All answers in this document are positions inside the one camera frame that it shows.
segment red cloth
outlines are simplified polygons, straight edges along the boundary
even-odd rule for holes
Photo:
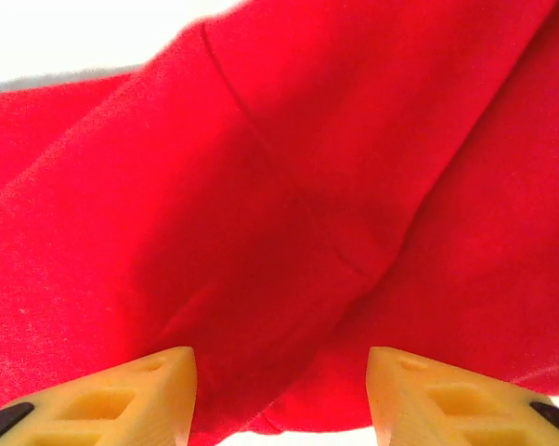
[[[256,0],[0,94],[0,404],[195,347],[192,445],[370,422],[370,346],[559,393],[559,0]]]

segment white background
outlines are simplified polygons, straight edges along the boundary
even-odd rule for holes
[[[0,83],[23,76],[143,63],[188,23],[226,10],[237,1],[0,0]],[[294,444],[374,445],[376,440],[368,428],[275,437],[238,434],[223,442],[224,446]]]

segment white surface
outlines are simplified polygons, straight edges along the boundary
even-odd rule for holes
[[[180,29],[239,0],[0,0],[0,82],[137,65]],[[376,445],[372,429],[335,434],[237,434],[223,446]]]

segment red garment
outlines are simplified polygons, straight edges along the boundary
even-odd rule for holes
[[[559,0],[255,0],[0,95],[0,404],[196,350],[191,444],[370,422],[370,346],[559,393]]]

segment yellow plastic part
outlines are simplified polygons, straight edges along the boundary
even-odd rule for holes
[[[370,350],[367,390],[380,446],[559,446],[548,397],[404,351]]]
[[[197,389],[191,348],[171,348],[15,401],[35,409],[0,446],[182,446]]]

